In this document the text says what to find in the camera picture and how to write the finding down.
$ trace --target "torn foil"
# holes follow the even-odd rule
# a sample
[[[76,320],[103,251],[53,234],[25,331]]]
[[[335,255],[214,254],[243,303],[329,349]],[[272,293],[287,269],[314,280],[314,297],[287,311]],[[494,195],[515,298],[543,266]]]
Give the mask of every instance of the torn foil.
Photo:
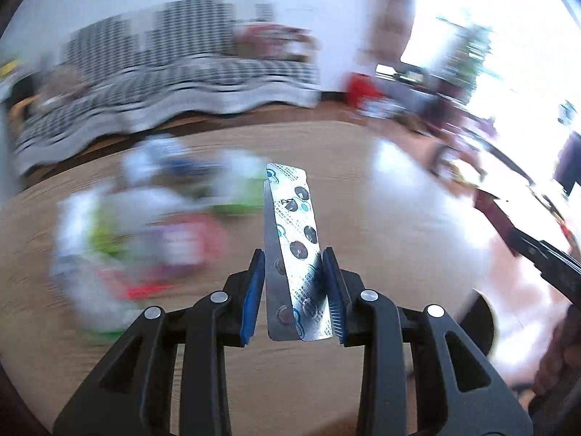
[[[317,226],[304,170],[267,165],[264,244],[268,334],[273,340],[332,336]]]

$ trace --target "sofa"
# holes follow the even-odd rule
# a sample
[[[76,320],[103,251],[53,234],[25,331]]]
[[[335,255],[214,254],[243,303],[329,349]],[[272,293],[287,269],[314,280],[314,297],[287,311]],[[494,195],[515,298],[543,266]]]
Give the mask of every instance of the sofa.
[[[320,90],[312,61],[236,56],[236,25],[273,20],[264,0],[183,0],[82,28],[44,60],[73,67],[87,89],[23,121],[17,172],[187,111],[233,114],[274,101],[315,106]]]

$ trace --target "brown curtain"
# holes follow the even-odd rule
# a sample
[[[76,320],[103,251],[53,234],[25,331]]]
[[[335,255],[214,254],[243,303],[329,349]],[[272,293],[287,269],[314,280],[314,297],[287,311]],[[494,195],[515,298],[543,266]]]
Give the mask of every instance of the brown curtain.
[[[371,52],[377,62],[395,66],[410,40],[415,0],[379,0]]]

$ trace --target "floor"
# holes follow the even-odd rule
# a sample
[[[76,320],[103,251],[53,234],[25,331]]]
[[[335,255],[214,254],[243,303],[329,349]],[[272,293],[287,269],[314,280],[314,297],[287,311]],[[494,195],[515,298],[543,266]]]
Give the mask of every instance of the floor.
[[[186,114],[164,123],[152,132],[185,135],[247,124],[311,120],[346,121],[367,126],[392,141],[426,168],[431,165],[434,151],[440,143],[436,138],[410,133],[391,120],[361,117],[338,101],[323,101],[314,110],[273,104],[240,116]],[[128,149],[150,133],[98,140],[68,161],[37,169],[28,176],[27,182],[32,185],[94,158]],[[472,190],[450,190],[451,194],[467,202],[473,201]],[[531,382],[539,358],[548,345],[551,331],[564,315],[569,303],[540,278],[531,262],[523,257],[513,257],[492,226],[482,231],[481,240],[489,246],[490,273],[488,280],[479,284],[479,291],[486,296],[496,313],[497,335],[491,360],[509,385]]]

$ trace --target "wooden table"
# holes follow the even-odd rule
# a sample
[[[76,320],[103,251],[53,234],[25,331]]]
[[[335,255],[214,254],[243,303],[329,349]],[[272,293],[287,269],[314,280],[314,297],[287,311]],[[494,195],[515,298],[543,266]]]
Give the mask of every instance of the wooden table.
[[[200,155],[244,148],[305,169],[321,247],[405,307],[439,303],[462,311],[487,274],[486,219],[453,198],[394,144],[361,126],[334,121],[246,126],[185,136]],[[0,210],[0,353],[24,401],[46,425],[54,419],[106,346],[89,345],[72,307],[51,283],[49,267],[58,202],[114,175],[123,154],[71,169],[21,193]],[[187,307],[245,270],[262,246],[262,216],[225,221],[227,260],[152,303]],[[228,395],[236,435],[298,435],[358,405],[362,349],[336,339],[272,342],[261,305],[246,349],[227,348]],[[175,418],[173,432],[177,431]]]

